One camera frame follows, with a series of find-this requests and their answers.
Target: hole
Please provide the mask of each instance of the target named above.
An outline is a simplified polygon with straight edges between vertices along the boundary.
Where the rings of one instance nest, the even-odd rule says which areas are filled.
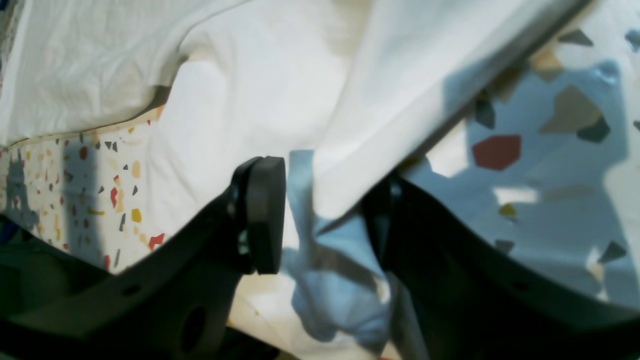
[[[529,291],[529,285],[522,281],[514,281],[512,285],[514,288],[516,288],[516,290]]]
[[[205,316],[204,308],[197,307],[187,317],[180,337],[180,348],[183,352],[188,353],[198,345],[204,332]]]
[[[131,285],[128,288],[125,288],[124,290],[122,290],[122,295],[123,296],[131,296],[135,293],[137,293],[138,291],[140,291],[140,285]]]

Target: light blue fabric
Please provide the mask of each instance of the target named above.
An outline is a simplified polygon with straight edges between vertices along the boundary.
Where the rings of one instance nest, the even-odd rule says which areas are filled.
[[[312,158],[312,151],[289,158],[287,196],[300,237],[299,250],[283,253],[282,272],[296,281],[292,306],[313,338],[331,341],[343,331],[379,353],[392,304],[381,303],[374,277],[386,281],[385,275],[357,210],[333,221],[312,214]]]

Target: black plastic part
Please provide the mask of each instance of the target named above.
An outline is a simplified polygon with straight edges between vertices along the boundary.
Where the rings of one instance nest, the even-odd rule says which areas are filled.
[[[267,157],[255,164],[246,192],[247,239],[259,274],[276,274],[282,256],[282,231],[286,195],[284,162]]]
[[[254,169],[260,176],[252,176]],[[282,224],[269,222],[284,220],[284,186],[283,159],[241,165],[227,191],[136,266],[73,297],[0,320],[0,351],[23,360],[215,358],[240,278],[254,267],[277,271],[279,252],[271,247],[282,244]],[[254,207],[263,215],[256,221],[272,230],[254,239],[248,259],[238,241],[255,225],[246,216]],[[264,258],[263,249],[269,250]]]
[[[638,312],[509,259],[397,174],[367,194],[363,210],[380,263],[412,294],[431,360],[626,360],[640,352]]]

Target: white cloth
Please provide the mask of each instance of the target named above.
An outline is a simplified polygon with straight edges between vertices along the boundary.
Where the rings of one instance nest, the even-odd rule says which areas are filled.
[[[234,326],[303,359],[374,359],[396,287],[347,210],[578,2],[32,0],[0,143],[121,121],[175,77],[147,149],[151,221],[175,234],[242,161],[284,157],[283,274],[237,292],[274,304],[275,331]]]

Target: crumpled fabric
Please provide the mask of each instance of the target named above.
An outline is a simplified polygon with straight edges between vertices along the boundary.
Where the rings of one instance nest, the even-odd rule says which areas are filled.
[[[265,297],[283,309],[262,316],[297,316],[289,328],[304,331],[257,336],[304,359],[324,358],[319,344],[375,358],[396,286],[357,201],[581,3],[27,1],[0,143],[122,121],[171,85],[146,149],[146,219],[175,234],[238,164],[285,158],[283,275],[246,281],[238,296],[269,284]]]

